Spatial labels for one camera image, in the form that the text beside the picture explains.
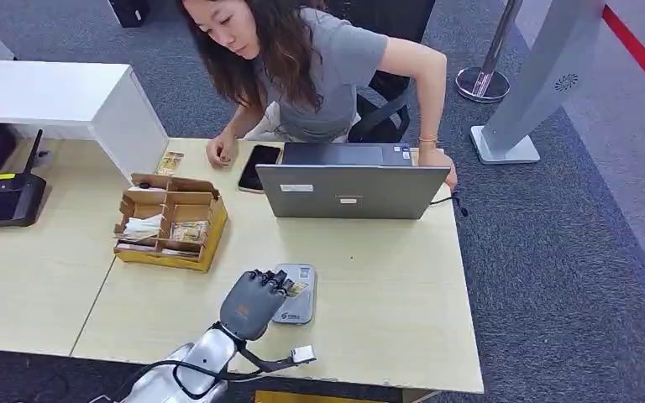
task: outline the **red stripe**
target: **red stripe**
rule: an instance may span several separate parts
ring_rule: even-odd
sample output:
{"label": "red stripe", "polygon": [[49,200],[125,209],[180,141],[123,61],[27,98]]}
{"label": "red stripe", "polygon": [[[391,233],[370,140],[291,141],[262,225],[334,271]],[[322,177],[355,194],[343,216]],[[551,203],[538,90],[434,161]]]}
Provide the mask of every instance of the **red stripe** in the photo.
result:
{"label": "red stripe", "polygon": [[645,47],[639,39],[637,39],[634,34],[627,28],[627,26],[614,14],[614,12],[605,6],[605,10],[602,12],[602,18],[605,19],[605,22],[614,32],[617,38],[624,44],[624,47],[629,50],[629,53],[632,54],[634,60],[639,63],[642,69],[645,72]]}

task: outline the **laptop sticker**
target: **laptop sticker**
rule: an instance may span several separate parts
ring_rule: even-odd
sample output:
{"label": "laptop sticker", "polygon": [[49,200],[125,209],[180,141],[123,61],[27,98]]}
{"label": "laptop sticker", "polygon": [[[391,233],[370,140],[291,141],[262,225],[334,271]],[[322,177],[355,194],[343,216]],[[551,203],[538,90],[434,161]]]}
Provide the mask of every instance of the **laptop sticker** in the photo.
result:
{"label": "laptop sticker", "polygon": [[310,192],[314,191],[312,185],[281,185],[281,191],[285,192]]}

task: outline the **robotic arm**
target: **robotic arm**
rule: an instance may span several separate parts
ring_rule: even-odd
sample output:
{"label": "robotic arm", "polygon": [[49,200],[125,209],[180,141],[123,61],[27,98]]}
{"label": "robotic arm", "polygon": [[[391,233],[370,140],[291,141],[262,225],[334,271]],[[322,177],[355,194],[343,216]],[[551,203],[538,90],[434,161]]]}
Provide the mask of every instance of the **robotic arm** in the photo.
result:
{"label": "robotic arm", "polygon": [[[165,361],[144,367],[121,403],[211,403],[218,400],[228,382],[245,381],[259,374],[314,361],[311,346],[296,348],[286,359],[264,361],[246,342],[259,339],[268,322],[283,305],[293,282],[284,271],[276,274],[248,271],[233,286],[221,305],[220,322],[214,323],[196,343],[177,349]],[[230,374],[228,362],[241,353],[259,370]]]}

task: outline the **woman's hand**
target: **woman's hand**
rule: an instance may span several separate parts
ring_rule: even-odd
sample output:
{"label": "woman's hand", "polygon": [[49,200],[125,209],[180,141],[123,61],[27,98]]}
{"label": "woman's hand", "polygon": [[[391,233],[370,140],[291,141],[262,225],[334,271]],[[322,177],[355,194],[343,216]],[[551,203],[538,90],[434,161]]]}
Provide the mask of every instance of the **woman's hand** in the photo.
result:
{"label": "woman's hand", "polygon": [[236,138],[221,133],[207,144],[207,157],[214,168],[229,166],[236,159]]}
{"label": "woman's hand", "polygon": [[454,191],[459,178],[456,177],[456,165],[451,157],[443,152],[443,149],[437,149],[436,144],[419,144],[419,165],[420,166],[450,166],[451,171],[446,177],[446,184],[451,191]]}

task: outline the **smartphone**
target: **smartphone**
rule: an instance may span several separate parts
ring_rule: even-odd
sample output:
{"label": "smartphone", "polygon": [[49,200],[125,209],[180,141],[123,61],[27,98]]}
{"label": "smartphone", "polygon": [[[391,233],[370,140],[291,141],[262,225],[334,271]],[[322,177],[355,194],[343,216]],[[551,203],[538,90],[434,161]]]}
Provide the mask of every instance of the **smartphone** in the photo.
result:
{"label": "smartphone", "polygon": [[267,145],[256,145],[251,152],[249,161],[246,162],[244,171],[239,179],[239,190],[263,193],[263,185],[260,183],[258,172],[255,170],[257,164],[276,164],[281,156],[281,149]]}

